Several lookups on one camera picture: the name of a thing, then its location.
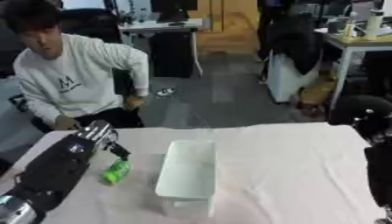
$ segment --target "sweatshirt logo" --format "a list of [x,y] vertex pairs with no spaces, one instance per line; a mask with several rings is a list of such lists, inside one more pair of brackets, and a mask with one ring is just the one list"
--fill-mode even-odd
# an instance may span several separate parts
[[74,80],[72,80],[69,76],[65,76],[64,78],[59,78],[59,88],[60,92],[62,94],[69,92],[73,90],[74,88],[77,88],[78,86],[81,86],[80,83],[76,83]]

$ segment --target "white sweatshirt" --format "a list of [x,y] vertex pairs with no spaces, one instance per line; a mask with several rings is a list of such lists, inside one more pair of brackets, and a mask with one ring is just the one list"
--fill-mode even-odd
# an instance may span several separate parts
[[46,123],[59,115],[93,115],[123,105],[115,94],[112,68],[131,70],[139,96],[149,92],[148,56],[127,45],[62,34],[63,53],[46,60],[30,49],[14,62],[30,110]]

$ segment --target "white tablecloth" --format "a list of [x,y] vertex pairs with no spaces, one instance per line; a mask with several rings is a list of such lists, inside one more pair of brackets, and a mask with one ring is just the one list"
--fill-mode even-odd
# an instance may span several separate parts
[[[217,179],[214,215],[221,224],[372,224],[383,217],[368,190],[367,143],[353,129],[324,123],[259,125],[239,129],[123,129],[133,169],[115,186],[98,182],[114,156],[100,152],[69,197],[45,224],[190,223],[162,214],[154,194],[171,141],[214,140]],[[68,132],[46,135],[2,178],[8,177]]]

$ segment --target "white desk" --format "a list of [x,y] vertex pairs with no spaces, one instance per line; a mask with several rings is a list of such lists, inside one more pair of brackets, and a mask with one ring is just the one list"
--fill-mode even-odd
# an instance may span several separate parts
[[[10,177],[69,132],[52,132],[1,179]],[[368,190],[368,144],[347,126],[325,123],[258,125],[239,129],[120,129],[119,144],[132,150],[132,170],[105,186],[98,176],[114,156],[100,151],[68,198],[43,224],[187,224],[161,213],[154,194],[171,141],[213,140],[217,147],[214,214],[203,224],[372,224],[384,212]]]
[[329,33],[325,33],[324,36],[328,43],[343,51],[338,70],[338,84],[331,102],[331,109],[333,109],[345,85],[353,53],[392,51],[392,34],[381,36],[375,41],[368,41],[364,38],[344,39]]
[[199,54],[197,49],[197,37],[196,31],[207,28],[207,23],[204,18],[190,18],[184,25],[170,25],[170,23],[157,23],[157,21],[145,21],[143,23],[135,22],[133,24],[125,24],[119,26],[120,32],[124,35],[125,32],[129,32],[130,35],[141,32],[178,32],[178,31],[189,31],[192,32],[191,46],[194,58],[194,64],[199,71],[199,76],[203,76],[203,69],[199,62]]

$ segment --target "robotic hand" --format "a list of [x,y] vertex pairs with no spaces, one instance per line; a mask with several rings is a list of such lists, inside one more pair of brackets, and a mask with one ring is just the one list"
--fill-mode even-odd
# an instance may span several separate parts
[[387,218],[377,220],[376,224],[392,224],[392,144],[379,143],[365,149],[367,157],[367,178],[369,188],[379,207],[384,207]]
[[0,223],[40,223],[79,183],[98,150],[110,150],[127,160],[130,153],[116,143],[117,138],[109,123],[96,121],[52,145],[32,160],[15,177],[15,186],[0,197]]

